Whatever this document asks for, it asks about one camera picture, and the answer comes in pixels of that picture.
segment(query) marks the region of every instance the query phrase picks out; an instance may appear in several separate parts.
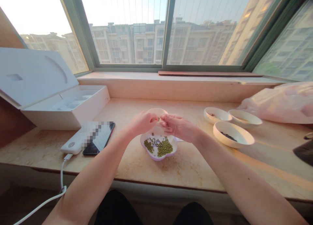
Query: white plastic bag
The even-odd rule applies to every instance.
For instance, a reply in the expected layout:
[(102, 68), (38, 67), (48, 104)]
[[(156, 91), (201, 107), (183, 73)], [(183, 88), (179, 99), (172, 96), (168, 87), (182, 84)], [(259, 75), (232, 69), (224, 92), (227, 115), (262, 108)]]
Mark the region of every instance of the white plastic bag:
[(237, 108), (261, 119), (281, 122), (313, 123), (313, 82), (296, 82), (265, 88), (242, 101)]

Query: black pants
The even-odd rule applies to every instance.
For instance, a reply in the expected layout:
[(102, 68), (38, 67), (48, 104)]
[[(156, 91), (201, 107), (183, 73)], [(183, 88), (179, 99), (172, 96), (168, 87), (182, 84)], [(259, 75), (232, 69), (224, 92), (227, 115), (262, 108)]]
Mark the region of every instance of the black pants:
[[(126, 197), (119, 191), (112, 190), (104, 197), (97, 213), (95, 225), (103, 224), (142, 225), (142, 222)], [(200, 204), (192, 202), (180, 211), (173, 225), (180, 224), (213, 225), (213, 222), (208, 212)]]

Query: window sill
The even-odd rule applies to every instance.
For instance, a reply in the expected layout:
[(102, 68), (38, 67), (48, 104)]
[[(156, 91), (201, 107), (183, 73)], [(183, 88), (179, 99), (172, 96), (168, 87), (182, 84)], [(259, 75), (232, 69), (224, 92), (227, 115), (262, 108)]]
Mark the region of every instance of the window sill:
[(224, 83), (276, 86), (287, 81), (269, 77), (192, 77), (159, 76), (155, 72), (92, 72), (77, 78), (78, 81), (182, 81), (188, 83)]
[(240, 103), (285, 83), (267, 77), (159, 76), (156, 72), (93, 72), (80, 85), (106, 85), (111, 98)]

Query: white box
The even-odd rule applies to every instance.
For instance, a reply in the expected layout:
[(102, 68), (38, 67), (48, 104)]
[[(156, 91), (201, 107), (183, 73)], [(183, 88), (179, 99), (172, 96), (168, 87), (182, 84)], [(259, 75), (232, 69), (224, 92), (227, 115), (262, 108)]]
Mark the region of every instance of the white box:
[(46, 130), (79, 130), (110, 100), (81, 86), (57, 51), (0, 48), (0, 95)]

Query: white cable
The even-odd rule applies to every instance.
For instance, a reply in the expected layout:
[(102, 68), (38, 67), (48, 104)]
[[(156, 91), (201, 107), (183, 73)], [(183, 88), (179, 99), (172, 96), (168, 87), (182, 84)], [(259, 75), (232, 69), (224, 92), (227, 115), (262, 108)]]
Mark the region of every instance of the white cable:
[(41, 207), (43, 207), (45, 204), (49, 203), (50, 201), (53, 201), (57, 198), (60, 198), (61, 196), (63, 196), (66, 192), (66, 189), (67, 187), (66, 186), (63, 186), (63, 167), (64, 167), (64, 164), (67, 160), (69, 160), (71, 157), (72, 157), (72, 153), (68, 153), (66, 155), (66, 157), (64, 158), (64, 161), (62, 163), (62, 166), (61, 166), (61, 191), (62, 193), (59, 194), (59, 195), (56, 195), (54, 197), (51, 197), (50, 199), (46, 200), (45, 202), (43, 202), (40, 206), (38, 206), (37, 208), (35, 208), (32, 212), (30, 212), (28, 215), (26, 215), (24, 218), (22, 218), (20, 221), (18, 221), (17, 223), (14, 223), (14, 225), (19, 225), (21, 224), (22, 222), (24, 222), (26, 219), (28, 219), (30, 216), (32, 216), (37, 210), (39, 210)]
[(61, 166), (61, 188), (63, 188), (63, 166), (65, 164), (66, 160), (63, 161), (62, 166)]

